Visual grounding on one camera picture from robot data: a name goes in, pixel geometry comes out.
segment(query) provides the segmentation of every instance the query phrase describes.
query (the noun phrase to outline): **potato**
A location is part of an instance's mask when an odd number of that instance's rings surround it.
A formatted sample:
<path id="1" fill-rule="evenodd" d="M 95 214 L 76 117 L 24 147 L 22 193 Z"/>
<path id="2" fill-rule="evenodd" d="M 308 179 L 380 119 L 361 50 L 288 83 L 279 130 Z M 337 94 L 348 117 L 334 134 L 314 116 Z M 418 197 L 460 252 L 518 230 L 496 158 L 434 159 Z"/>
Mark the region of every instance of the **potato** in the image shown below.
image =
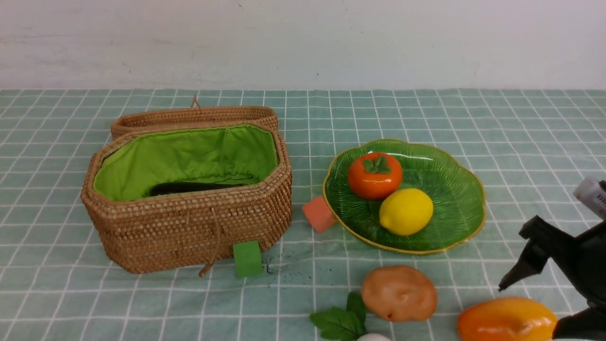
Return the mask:
<path id="1" fill-rule="evenodd" d="M 404 265 L 372 270 L 361 291 L 366 308 L 391 322 L 429 319 L 438 306 L 438 293 L 431 280 Z"/>

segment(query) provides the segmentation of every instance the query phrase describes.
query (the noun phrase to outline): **green cube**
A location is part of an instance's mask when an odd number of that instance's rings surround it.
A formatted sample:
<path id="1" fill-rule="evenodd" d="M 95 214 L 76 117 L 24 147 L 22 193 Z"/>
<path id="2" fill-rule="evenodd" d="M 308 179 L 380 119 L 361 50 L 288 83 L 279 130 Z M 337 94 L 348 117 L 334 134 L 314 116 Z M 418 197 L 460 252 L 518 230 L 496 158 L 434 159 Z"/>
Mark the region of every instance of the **green cube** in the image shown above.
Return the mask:
<path id="1" fill-rule="evenodd" d="M 233 245 L 233 258 L 238 278 L 252 277 L 263 272 L 261 249 L 256 240 Z"/>

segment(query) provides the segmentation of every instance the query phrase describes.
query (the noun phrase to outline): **green fabric lining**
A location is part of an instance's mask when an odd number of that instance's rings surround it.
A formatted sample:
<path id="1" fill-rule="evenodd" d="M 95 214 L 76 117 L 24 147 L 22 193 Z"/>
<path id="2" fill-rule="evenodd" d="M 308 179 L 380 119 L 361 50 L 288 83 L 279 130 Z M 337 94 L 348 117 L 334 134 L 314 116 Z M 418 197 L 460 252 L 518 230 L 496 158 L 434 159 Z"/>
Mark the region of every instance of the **green fabric lining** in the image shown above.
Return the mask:
<path id="1" fill-rule="evenodd" d="M 106 158 L 93 188 L 109 200 L 132 201 L 169 181 L 256 184 L 277 166 L 273 135 L 249 124 L 149 133 Z"/>

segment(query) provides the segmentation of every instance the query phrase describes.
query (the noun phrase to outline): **green plate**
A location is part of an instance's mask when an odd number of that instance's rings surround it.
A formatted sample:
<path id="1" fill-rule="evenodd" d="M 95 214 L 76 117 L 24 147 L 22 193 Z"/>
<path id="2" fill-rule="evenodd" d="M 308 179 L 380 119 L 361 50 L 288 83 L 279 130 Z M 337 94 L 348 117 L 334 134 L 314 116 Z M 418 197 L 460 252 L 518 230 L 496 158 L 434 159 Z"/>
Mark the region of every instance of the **green plate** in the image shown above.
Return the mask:
<path id="1" fill-rule="evenodd" d="M 370 152 L 394 156 L 404 172 L 400 188 L 415 187 L 431 198 L 434 214 L 416 234 L 402 237 L 379 223 L 381 201 L 359 198 L 349 188 L 347 171 L 353 160 Z M 448 153 L 424 144 L 376 140 L 339 154 L 330 165 L 322 188 L 337 220 L 357 238 L 389 251 L 433 254 L 476 235 L 486 218 L 486 194 L 480 180 Z"/>

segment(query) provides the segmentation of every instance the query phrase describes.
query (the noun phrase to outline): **basket handle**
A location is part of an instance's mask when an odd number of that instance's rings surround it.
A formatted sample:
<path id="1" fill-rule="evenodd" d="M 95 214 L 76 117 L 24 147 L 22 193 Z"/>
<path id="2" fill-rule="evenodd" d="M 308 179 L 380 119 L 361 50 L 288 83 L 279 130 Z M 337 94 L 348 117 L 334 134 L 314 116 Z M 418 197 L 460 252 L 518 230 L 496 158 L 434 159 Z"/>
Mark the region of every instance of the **basket handle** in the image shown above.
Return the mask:
<path id="1" fill-rule="evenodd" d="M 193 95 L 193 101 L 191 101 L 190 108 L 193 108 L 195 106 L 198 107 L 198 108 L 200 108 L 200 109 L 202 108 L 202 106 L 200 105 L 200 103 L 198 103 L 198 95 Z"/>
<path id="2" fill-rule="evenodd" d="M 221 247 L 221 235 L 223 234 L 223 230 L 221 229 L 221 225 L 219 225 L 219 220 L 217 219 L 217 215 L 215 214 L 215 209 L 210 208 L 210 210 L 213 212 L 213 218 L 215 219 L 215 249 L 213 250 L 213 253 L 210 256 L 210 259 L 208 260 L 206 265 L 204 265 L 202 270 L 200 270 L 200 272 L 198 273 L 198 276 L 200 277 L 204 277 L 204 275 L 206 275 L 210 268 L 213 267 L 217 258 L 217 254 L 219 253 L 219 248 Z"/>

